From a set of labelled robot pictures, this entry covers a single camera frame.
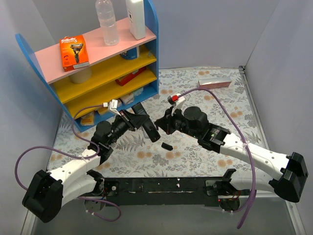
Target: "orange razor package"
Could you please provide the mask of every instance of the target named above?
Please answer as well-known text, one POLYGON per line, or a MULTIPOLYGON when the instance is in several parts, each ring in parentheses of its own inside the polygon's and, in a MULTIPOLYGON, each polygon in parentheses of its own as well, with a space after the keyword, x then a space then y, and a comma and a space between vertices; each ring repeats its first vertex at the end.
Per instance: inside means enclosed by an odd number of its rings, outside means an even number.
POLYGON ((65 72, 89 65, 83 35, 60 39, 60 48, 62 65, 65 72))

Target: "table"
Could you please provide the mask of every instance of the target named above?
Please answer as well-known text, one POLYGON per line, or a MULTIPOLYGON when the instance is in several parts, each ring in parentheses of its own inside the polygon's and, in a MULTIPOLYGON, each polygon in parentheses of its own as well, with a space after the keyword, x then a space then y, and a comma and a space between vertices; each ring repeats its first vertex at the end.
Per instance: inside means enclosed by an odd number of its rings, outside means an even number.
MULTIPOLYGON (((198 79, 230 76, 232 83, 228 88, 214 89, 232 118, 251 143, 263 146, 255 116, 251 110, 243 81, 237 69, 178 69, 160 70, 159 94, 145 100, 142 105, 152 121, 164 116, 170 107, 167 97, 172 93, 182 93, 195 88, 198 79)), ((213 96, 205 91, 192 92, 186 97, 183 110, 198 106, 208 115, 211 123, 237 133, 228 118, 218 106, 213 96)), ((95 127, 80 133, 90 139, 95 127)), ((175 132, 166 135, 160 130, 161 139, 151 143, 144 138, 141 130, 127 132, 116 144, 110 158, 96 168, 104 177, 198 177, 223 176, 228 168, 251 171, 250 165, 238 159, 209 152, 197 144, 197 140, 175 132), (161 148, 162 142, 174 147, 173 151, 161 148)), ((70 154, 79 155, 88 143, 75 137, 70 128, 70 120, 63 114, 58 128, 54 147, 70 154)), ((52 153, 47 169, 53 170, 70 161, 69 157, 52 153)))

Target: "small box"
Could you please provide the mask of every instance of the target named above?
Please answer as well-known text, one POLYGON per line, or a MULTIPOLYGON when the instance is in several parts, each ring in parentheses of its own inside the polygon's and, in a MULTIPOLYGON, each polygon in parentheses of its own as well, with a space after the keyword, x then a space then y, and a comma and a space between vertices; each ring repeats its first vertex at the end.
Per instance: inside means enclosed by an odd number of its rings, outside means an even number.
POLYGON ((65 72, 89 65, 87 48, 83 35, 60 39, 60 49, 62 66, 65 72))
POLYGON ((120 86, 124 86, 126 83, 128 83, 129 81, 131 81, 133 78, 135 78, 136 76, 138 76, 139 74, 141 74, 142 72, 144 72, 146 70, 146 67, 142 67, 138 70, 135 70, 134 72, 131 72, 130 74, 127 74, 123 77, 120 77, 118 79, 116 79, 116 83, 120 86))
POLYGON ((138 88, 137 90, 133 91, 134 96, 138 96, 141 95, 141 93, 143 92, 143 87, 138 88))
POLYGON ((132 92, 130 92, 129 94, 126 94, 126 95, 120 97, 120 100, 125 105, 130 104, 134 101, 134 94, 132 92))
POLYGON ((133 49, 129 49, 120 54, 122 58, 125 60, 133 60, 139 57, 139 47, 135 47, 133 49))
POLYGON ((105 114, 106 112, 108 111, 108 108, 107 107, 101 107, 97 110, 98 114, 99 115, 103 115, 105 114))
POLYGON ((86 115, 82 116, 80 119, 80 124, 82 126, 93 126, 94 125, 94 111, 87 113, 86 115))
POLYGON ((228 87, 231 83, 230 77, 217 77, 217 78, 208 78, 201 79, 198 81, 198 87, 213 89, 220 87, 228 87))

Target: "white wall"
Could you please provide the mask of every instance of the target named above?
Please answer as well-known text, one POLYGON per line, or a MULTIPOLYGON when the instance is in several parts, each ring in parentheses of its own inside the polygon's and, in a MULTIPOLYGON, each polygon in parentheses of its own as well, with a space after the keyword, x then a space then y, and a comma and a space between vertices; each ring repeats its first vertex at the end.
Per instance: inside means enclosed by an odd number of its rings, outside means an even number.
POLYGON ((271 149, 305 157, 309 177, 297 204, 313 234, 313 1, 280 0, 246 66, 271 149))
MULTIPOLYGON (((95 0, 33 0, 55 41, 99 27, 95 0)), ((153 0, 160 68, 245 65, 279 0, 153 0)), ((117 20, 125 0, 112 0, 117 20)))
MULTIPOLYGON (((27 210, 22 206, 25 191, 14 178, 15 161, 27 148, 53 145, 60 108, 15 41, 15 33, 22 32, 33 46, 53 43, 33 2, 0 0, 0 21, 0 234, 18 235, 27 210)), ((19 170, 25 185, 46 168, 48 157, 48 151, 40 150, 25 156, 19 170)))

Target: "red box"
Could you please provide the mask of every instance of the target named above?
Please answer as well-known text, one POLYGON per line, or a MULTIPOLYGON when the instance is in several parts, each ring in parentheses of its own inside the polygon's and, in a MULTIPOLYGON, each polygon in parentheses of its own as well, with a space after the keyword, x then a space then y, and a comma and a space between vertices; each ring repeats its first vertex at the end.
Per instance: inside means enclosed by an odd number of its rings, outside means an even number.
POLYGON ((126 83, 131 81, 133 78, 135 78, 136 76, 138 76, 140 73, 142 73, 145 70, 146 70, 146 67, 142 67, 138 70, 135 70, 134 72, 131 72, 130 74, 127 74, 123 77, 116 79, 115 81, 118 85, 124 86, 126 83))

